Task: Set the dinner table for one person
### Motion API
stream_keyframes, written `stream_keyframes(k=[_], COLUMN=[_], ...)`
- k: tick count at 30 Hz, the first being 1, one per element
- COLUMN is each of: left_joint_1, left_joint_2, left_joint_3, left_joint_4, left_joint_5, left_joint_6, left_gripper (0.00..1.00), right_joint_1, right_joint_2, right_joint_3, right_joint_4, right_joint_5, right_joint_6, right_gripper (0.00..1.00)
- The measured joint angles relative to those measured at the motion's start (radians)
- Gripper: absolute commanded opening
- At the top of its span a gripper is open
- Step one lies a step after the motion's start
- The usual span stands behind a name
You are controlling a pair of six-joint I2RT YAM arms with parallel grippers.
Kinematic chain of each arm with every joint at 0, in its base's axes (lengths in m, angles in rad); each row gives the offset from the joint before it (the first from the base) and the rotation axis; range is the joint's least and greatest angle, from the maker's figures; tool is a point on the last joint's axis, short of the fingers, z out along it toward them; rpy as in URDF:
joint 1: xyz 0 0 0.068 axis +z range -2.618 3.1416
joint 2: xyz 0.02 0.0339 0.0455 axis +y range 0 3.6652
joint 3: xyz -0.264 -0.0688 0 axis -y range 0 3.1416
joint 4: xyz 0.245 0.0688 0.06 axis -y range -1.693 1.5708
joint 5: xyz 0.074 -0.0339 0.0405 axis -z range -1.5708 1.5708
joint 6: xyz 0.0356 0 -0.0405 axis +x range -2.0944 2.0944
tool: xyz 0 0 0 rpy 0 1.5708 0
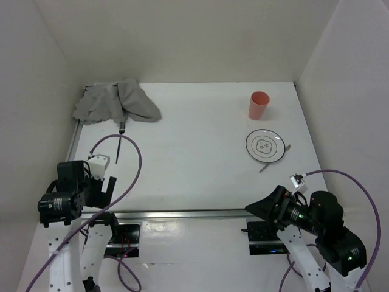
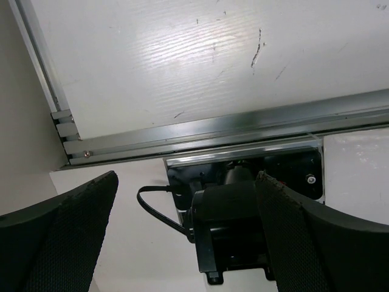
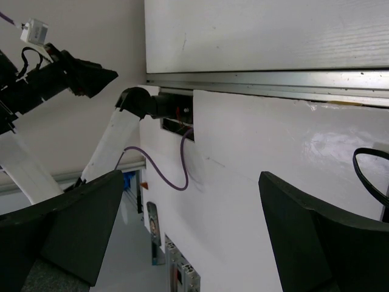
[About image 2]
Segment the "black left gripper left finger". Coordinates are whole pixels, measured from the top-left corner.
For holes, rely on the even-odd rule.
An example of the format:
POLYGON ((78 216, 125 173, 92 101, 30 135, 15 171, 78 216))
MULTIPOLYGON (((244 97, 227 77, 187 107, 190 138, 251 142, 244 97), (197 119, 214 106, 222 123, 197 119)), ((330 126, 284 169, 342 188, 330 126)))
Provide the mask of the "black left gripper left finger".
POLYGON ((109 171, 1 215, 1 291, 88 291, 118 186, 109 171))

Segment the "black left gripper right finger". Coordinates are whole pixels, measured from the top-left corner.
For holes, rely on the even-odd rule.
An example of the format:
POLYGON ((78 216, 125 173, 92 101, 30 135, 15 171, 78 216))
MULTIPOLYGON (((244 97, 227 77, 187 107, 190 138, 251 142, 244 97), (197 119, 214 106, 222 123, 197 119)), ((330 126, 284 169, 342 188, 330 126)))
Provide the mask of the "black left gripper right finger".
POLYGON ((258 209, 278 291, 388 291, 388 226, 259 172, 258 209))

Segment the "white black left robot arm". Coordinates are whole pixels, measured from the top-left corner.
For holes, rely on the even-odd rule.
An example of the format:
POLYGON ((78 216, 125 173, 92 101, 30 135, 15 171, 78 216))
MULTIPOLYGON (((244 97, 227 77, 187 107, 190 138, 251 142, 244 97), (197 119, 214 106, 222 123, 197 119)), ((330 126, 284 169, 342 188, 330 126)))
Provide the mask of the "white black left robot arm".
MULTIPOLYGON (((87 291, 119 186, 110 171, 1 217, 2 291, 87 291)), ((194 193, 183 224, 150 215, 196 247, 211 285, 259 267, 279 291, 387 291, 388 226, 345 214, 260 172, 229 172, 194 193)))

